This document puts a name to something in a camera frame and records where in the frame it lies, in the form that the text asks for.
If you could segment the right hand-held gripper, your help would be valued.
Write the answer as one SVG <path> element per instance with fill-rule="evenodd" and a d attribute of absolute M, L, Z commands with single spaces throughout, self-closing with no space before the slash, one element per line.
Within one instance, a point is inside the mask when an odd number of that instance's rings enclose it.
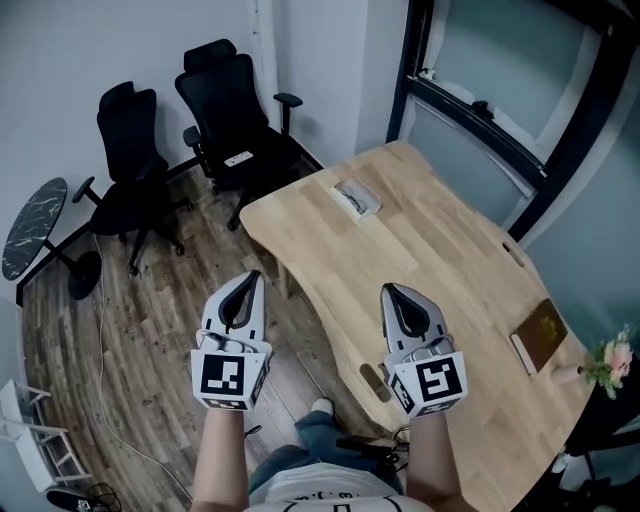
<path fill-rule="evenodd" d="M 468 395 L 463 353 L 455 351 L 439 307 L 416 290 L 386 283 L 381 312 L 389 354 L 385 383 L 407 417 L 445 412 Z M 433 341 L 417 346 L 418 339 Z"/>

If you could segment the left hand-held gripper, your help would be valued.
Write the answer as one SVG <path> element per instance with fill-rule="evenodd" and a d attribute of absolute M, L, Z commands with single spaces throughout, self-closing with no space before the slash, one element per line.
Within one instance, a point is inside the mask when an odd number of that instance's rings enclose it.
<path fill-rule="evenodd" d="M 191 351 L 193 396 L 209 409 L 252 411 L 273 355 L 272 346 L 262 341 L 265 282 L 261 273 L 248 271 L 222 285 L 207 299 L 201 327 L 196 332 L 198 347 Z"/>

